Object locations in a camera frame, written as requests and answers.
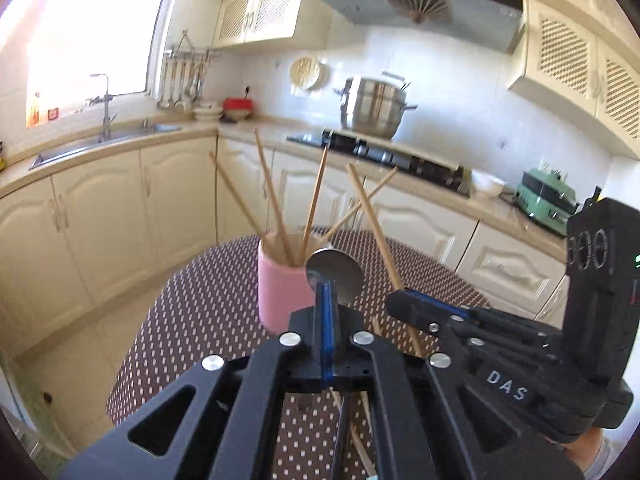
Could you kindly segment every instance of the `stainless steel pot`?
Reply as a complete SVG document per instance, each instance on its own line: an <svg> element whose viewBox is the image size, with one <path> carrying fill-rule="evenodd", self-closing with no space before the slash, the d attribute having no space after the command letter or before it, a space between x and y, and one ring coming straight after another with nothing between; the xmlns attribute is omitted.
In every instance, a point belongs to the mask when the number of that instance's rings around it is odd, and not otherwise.
<svg viewBox="0 0 640 480"><path fill-rule="evenodd" d="M404 90L409 82L389 72L382 74L402 81L402 86L398 88L380 79L350 77L343 89L334 89L342 96L340 120L345 130L391 139L400 126L404 112L417 108L417 105L406 104Z"/></svg>

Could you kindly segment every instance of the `stacked plates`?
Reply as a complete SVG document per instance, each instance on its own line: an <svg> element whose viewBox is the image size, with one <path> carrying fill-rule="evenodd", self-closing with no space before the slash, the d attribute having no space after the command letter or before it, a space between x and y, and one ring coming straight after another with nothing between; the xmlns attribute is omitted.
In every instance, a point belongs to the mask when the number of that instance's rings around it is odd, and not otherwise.
<svg viewBox="0 0 640 480"><path fill-rule="evenodd" d="M217 121L222 115L222 105L220 103L202 103L193 107L196 121Z"/></svg>

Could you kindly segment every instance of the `brown tablecloth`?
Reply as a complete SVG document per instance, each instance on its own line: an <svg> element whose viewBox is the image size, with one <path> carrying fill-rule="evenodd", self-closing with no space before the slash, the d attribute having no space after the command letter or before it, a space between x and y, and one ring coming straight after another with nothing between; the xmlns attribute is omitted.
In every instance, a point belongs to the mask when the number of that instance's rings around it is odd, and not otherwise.
<svg viewBox="0 0 640 480"><path fill-rule="evenodd" d="M404 323L384 312L392 291L382 256L371 232L341 231L333 245L353 256L365 275L362 294L351 305L365 317L378 316L382 335L413 353ZM481 294L446 267L411 247L389 240L405 286L450 304L486 306ZM271 335L258 319L258 237L239 238L196 257L166 284L149 311L116 376L106 410L114 424L158 393L204 356L242 357ZM420 333L425 355L437 350L437 339ZM370 458L375 451L360 401L354 421ZM326 479L334 454L338 409L329 392L287 395L273 461L274 479ZM350 442L345 478L366 478Z"/></svg>

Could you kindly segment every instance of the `window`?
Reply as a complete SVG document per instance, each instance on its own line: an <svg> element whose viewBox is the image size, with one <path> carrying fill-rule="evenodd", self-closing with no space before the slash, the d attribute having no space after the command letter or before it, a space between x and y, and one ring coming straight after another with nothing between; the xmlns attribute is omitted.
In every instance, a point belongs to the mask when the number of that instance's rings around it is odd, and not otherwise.
<svg viewBox="0 0 640 480"><path fill-rule="evenodd" d="M46 0L28 46L27 126L104 95L104 78L92 73L108 74L111 94L145 91L161 1Z"/></svg>

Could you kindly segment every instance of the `range hood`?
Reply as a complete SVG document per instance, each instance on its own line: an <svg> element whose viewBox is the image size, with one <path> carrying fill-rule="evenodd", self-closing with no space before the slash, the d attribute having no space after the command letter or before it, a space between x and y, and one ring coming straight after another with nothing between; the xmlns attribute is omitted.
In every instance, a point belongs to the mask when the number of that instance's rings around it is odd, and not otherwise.
<svg viewBox="0 0 640 480"><path fill-rule="evenodd" d="M500 52L513 49L522 0L322 0L357 25L427 30Z"/></svg>

